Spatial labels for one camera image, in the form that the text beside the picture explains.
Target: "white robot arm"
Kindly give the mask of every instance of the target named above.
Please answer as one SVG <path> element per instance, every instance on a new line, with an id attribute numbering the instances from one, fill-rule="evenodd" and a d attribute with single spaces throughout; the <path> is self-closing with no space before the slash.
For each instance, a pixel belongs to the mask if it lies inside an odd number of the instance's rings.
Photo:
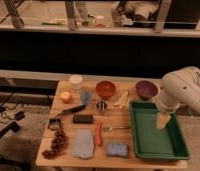
<path id="1" fill-rule="evenodd" d="M 200 69 L 187 67 L 166 74 L 161 81 L 162 90 L 155 97 L 158 109 L 157 128 L 162 129 L 170 119 L 170 113 L 180 107 L 180 102 L 200 114 Z"/>

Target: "bowl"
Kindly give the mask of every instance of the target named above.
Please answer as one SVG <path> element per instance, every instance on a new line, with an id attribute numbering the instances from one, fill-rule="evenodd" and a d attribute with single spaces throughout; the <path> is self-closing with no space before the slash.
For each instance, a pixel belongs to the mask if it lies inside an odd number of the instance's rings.
<path id="1" fill-rule="evenodd" d="M 139 81 L 136 83 L 136 92 L 141 99 L 148 100 L 158 93 L 158 88 L 150 81 Z"/>
<path id="2" fill-rule="evenodd" d="M 102 100 L 107 100 L 114 95 L 116 86 L 111 81 L 101 81 L 96 85 L 96 92 Z"/>

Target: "cup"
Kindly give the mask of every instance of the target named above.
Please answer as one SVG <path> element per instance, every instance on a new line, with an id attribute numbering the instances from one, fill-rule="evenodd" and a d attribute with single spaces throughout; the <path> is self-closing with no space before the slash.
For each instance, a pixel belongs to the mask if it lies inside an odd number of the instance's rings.
<path id="1" fill-rule="evenodd" d="M 72 75 L 69 77 L 69 82 L 74 90 L 79 90 L 82 87 L 83 78 L 81 75 Z"/>

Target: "blue sponge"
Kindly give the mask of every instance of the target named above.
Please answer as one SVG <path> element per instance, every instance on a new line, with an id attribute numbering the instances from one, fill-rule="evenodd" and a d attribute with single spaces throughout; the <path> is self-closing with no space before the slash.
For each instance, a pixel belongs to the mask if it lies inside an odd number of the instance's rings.
<path id="1" fill-rule="evenodd" d="M 107 155 L 128 157 L 128 145 L 124 143 L 109 143 L 107 146 Z"/>

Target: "carrot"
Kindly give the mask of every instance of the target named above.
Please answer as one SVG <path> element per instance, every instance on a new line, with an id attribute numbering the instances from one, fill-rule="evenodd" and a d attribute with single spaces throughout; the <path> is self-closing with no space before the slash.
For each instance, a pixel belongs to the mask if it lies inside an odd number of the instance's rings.
<path id="1" fill-rule="evenodd" d="M 101 129 L 102 129 L 102 122 L 98 122 L 96 125 L 96 134 L 95 134 L 95 144 L 97 146 L 102 146 L 102 134 L 101 134 Z"/>

